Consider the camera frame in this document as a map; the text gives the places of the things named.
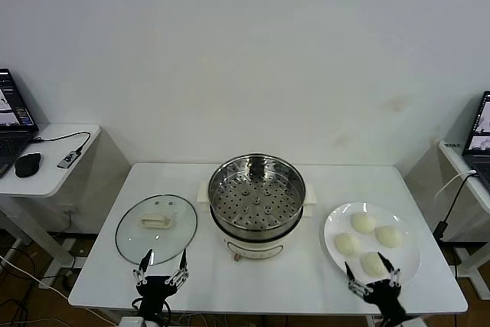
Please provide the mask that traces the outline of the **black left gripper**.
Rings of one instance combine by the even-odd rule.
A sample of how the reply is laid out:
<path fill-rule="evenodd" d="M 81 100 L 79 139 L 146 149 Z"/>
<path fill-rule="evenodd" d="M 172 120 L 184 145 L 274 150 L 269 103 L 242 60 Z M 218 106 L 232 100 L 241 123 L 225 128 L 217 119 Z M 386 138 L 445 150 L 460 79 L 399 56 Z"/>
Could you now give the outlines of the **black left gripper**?
<path fill-rule="evenodd" d="M 140 295 L 139 314 L 158 315 L 164 311 L 171 313 L 166 299 L 177 293 L 178 287 L 182 286 L 189 277 L 187 250 L 181 254 L 178 269 L 171 276 L 148 276 L 146 271 L 152 260 L 152 249 L 141 259 L 137 269 L 132 271 L 136 280 L 136 290 Z"/>

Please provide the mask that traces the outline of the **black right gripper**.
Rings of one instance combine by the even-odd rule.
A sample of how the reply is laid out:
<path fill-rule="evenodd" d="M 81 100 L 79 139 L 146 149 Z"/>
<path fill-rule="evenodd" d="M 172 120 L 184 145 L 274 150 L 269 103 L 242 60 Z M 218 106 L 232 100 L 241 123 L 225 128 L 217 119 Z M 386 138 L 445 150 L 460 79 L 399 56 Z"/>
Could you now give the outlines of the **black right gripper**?
<path fill-rule="evenodd" d="M 345 262 L 348 289 L 357 296 L 363 296 L 366 303 L 375 305 L 384 319 L 402 319 L 406 316 L 406 311 L 398 301 L 401 293 L 400 268 L 395 268 L 380 252 L 377 254 L 387 269 L 390 280 L 379 280 L 365 285 L 357 281 L 350 266 Z"/>

